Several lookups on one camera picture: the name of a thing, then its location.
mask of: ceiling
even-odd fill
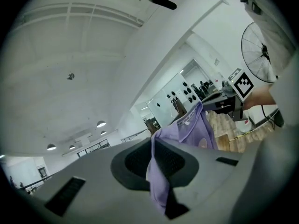
[[[1,152],[43,155],[51,142],[65,153],[80,136],[113,132],[114,74],[156,8],[148,0],[32,0],[0,56]],[[97,129],[99,120],[107,125]]]

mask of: round wall fan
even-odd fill
[[[261,30],[255,22],[246,27],[242,36],[241,49],[243,59],[252,74],[264,82],[276,81],[267,46]]]

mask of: black cable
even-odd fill
[[[266,120],[268,120],[268,121],[272,124],[272,129],[275,130],[275,122],[274,122],[274,120],[272,120],[271,118],[269,119],[269,118],[265,115],[265,111],[263,110],[263,106],[262,106],[262,105],[261,105],[261,107],[262,107],[262,111],[263,111],[263,115],[264,115],[264,117],[266,118]]]

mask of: floor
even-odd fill
[[[218,146],[222,146],[222,142],[227,142],[227,136],[228,139],[231,140],[242,134],[242,132],[237,129],[235,123],[227,114],[216,114],[212,111],[206,116],[206,118],[214,130]],[[271,132],[273,132],[272,126],[269,122],[267,122],[266,124],[258,127],[255,131],[234,141],[230,141],[229,149],[231,152],[242,153],[244,152],[246,145],[255,140],[263,140]]]

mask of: purple garment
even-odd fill
[[[185,116],[171,125],[159,129],[151,138],[151,155],[149,163],[150,195],[158,209],[165,213],[169,192],[169,183],[162,174],[155,160],[155,138],[167,138],[191,146],[198,147],[202,139],[206,139],[207,148],[217,149],[214,132],[206,119],[206,112],[202,110],[199,102]]]

